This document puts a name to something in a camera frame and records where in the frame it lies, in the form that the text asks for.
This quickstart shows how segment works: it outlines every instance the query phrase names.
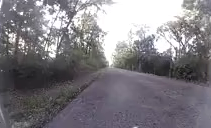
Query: asphalt road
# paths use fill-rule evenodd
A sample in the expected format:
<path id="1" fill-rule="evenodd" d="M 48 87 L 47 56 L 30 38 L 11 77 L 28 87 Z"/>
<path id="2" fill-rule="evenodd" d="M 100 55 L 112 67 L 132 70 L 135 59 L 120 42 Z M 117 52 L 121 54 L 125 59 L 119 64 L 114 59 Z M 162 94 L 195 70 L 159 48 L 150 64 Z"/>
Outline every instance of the asphalt road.
<path id="1" fill-rule="evenodd" d="M 107 69 L 48 128 L 211 128 L 211 88 Z"/>

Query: dead grass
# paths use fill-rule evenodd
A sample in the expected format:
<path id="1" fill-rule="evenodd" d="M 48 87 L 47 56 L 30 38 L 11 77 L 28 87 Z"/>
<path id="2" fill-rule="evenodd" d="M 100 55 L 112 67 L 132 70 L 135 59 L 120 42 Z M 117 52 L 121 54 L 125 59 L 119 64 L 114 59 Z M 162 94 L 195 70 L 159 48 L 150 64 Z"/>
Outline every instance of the dead grass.
<path id="1" fill-rule="evenodd" d="M 59 86 L 32 92 L 10 92 L 8 106 L 14 128 L 41 128 L 58 114 L 79 93 L 95 81 L 101 72 L 91 74 L 81 82 L 64 82 Z"/>

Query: treeline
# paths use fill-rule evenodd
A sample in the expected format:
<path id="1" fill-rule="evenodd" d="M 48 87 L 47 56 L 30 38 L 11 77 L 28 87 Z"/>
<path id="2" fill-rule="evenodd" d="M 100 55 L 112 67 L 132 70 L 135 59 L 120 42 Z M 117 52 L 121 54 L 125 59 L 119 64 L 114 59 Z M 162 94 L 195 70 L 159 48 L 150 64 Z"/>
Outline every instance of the treeline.
<path id="1" fill-rule="evenodd" d="M 96 13 L 110 0 L 5 1 L 0 16 L 1 88 L 38 88 L 107 66 Z"/>
<path id="2" fill-rule="evenodd" d="M 138 27 L 129 39 L 119 42 L 113 55 L 118 68 L 175 77 L 189 81 L 208 80 L 211 58 L 211 13 L 206 3 L 184 2 L 184 14 L 149 34 L 148 28 Z M 159 53 L 154 42 L 163 39 L 170 48 Z"/>

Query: vegetation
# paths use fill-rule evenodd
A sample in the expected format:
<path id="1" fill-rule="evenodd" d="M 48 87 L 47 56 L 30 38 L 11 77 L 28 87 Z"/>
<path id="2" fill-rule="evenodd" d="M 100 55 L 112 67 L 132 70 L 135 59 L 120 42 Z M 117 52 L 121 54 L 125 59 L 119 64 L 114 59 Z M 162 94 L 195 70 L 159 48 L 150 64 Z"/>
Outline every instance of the vegetation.
<path id="1" fill-rule="evenodd" d="M 211 12 L 209 2 L 185 0 L 182 16 L 149 34 L 138 27 L 127 41 L 119 42 L 113 56 L 115 67 L 177 79 L 207 81 L 211 57 Z M 159 53 L 154 43 L 163 38 L 170 48 Z"/>
<path id="2" fill-rule="evenodd" d="M 44 87 L 107 66 L 102 47 L 106 32 L 97 24 L 96 13 L 108 4 L 112 1 L 5 1 L 0 17 L 1 88 Z"/>

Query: sky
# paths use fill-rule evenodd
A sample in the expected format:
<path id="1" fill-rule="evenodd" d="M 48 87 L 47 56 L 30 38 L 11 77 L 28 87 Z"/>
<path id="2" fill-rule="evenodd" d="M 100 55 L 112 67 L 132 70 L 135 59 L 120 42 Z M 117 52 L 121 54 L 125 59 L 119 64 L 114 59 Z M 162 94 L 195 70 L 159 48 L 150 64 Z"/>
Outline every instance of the sky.
<path id="1" fill-rule="evenodd" d="M 104 41 L 105 55 L 112 63 L 112 54 L 118 41 L 126 40 L 134 24 L 146 24 L 155 32 L 163 23 L 173 20 L 182 12 L 183 0 L 113 0 L 105 7 L 106 14 L 99 14 L 98 23 L 107 32 Z M 164 40 L 155 43 L 159 52 L 170 48 Z"/>

